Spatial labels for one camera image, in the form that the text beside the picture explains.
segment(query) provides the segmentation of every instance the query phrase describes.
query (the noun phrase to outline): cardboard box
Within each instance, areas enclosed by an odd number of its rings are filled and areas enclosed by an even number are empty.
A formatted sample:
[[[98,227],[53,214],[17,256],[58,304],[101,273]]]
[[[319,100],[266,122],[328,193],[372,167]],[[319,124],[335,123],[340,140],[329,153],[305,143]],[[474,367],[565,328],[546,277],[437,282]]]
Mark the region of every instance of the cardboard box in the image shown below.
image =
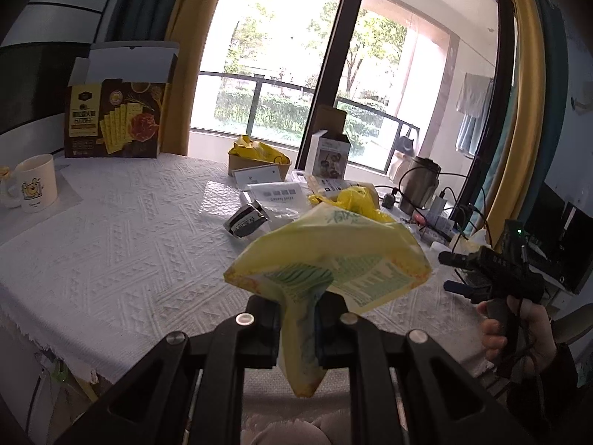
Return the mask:
[[[247,159],[245,157],[239,157],[238,155],[229,154],[228,155],[228,175],[232,176],[233,171],[236,171],[238,169],[246,169],[248,167],[257,167],[259,165],[267,165],[267,164],[272,164],[272,162],[256,161],[255,159]],[[278,166],[278,169],[280,169],[280,176],[282,177],[282,180],[284,181],[284,179],[286,179],[286,174],[288,173],[288,170],[290,169],[290,166],[291,166],[290,160],[289,160],[288,164],[277,164],[275,162],[274,162],[274,164]]]
[[[323,178],[343,179],[351,144],[343,134],[346,112],[320,105],[313,122],[305,173]]]
[[[111,42],[77,58],[66,97],[66,157],[156,158],[179,46]]]

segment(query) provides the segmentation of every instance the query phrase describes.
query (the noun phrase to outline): mug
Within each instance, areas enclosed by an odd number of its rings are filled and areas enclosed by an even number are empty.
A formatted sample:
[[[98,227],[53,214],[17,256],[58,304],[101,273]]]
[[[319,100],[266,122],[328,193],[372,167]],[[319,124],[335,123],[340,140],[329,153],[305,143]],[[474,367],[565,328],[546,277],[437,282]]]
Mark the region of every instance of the mug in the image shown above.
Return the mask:
[[[21,206],[25,212],[42,211],[57,198],[53,156],[36,155],[0,180],[0,202],[8,208]]]

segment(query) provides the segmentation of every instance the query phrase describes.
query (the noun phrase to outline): yellow plastic bag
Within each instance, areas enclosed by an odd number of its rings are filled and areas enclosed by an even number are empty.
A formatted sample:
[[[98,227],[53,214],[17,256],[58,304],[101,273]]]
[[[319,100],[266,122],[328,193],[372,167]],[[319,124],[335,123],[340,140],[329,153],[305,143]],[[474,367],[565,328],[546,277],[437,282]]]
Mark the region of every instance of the yellow plastic bag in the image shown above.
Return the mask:
[[[273,162],[274,164],[289,164],[291,160],[274,147],[263,142],[252,141],[248,136],[242,135],[233,142],[230,155],[238,155],[256,161]]]
[[[282,308],[279,364],[295,395],[312,396],[325,371],[315,357],[314,309],[325,290],[363,313],[423,284],[431,267],[402,224],[381,224],[325,202],[251,243],[226,282]]]
[[[379,211],[375,208],[375,203],[371,196],[371,192],[366,187],[348,187],[337,195],[336,202],[327,199],[327,197],[318,196],[313,194],[309,196],[309,202],[314,206],[320,202],[325,202],[332,206],[337,206],[346,211],[356,212],[361,216],[372,219],[379,223],[392,223],[394,219],[384,212]]]

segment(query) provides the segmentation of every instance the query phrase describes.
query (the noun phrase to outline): mug handle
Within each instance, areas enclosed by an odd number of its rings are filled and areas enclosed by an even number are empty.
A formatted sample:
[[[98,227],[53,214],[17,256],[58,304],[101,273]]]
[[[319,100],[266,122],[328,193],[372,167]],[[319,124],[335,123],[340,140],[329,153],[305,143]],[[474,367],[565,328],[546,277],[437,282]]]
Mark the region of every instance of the mug handle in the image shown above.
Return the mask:
[[[7,206],[7,208],[18,208],[21,205],[21,200],[10,195],[8,192],[8,179],[10,173],[0,179],[0,202]]]

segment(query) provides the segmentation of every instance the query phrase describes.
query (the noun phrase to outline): metal bolt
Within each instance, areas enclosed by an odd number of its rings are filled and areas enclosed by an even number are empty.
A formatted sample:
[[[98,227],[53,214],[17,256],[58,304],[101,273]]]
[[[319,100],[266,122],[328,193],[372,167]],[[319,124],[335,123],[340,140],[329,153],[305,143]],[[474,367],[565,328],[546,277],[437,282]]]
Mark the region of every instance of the metal bolt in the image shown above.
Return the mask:
[[[428,335],[421,329],[413,329],[410,331],[409,336],[414,343],[418,343],[419,345],[428,341]]]
[[[255,323],[256,319],[251,313],[241,313],[236,315],[235,321],[239,326],[249,326]]]
[[[358,316],[354,313],[343,313],[340,316],[340,321],[344,324],[356,324],[358,321]]]
[[[182,331],[173,331],[167,335],[167,343],[170,345],[178,345],[185,341],[185,335]]]

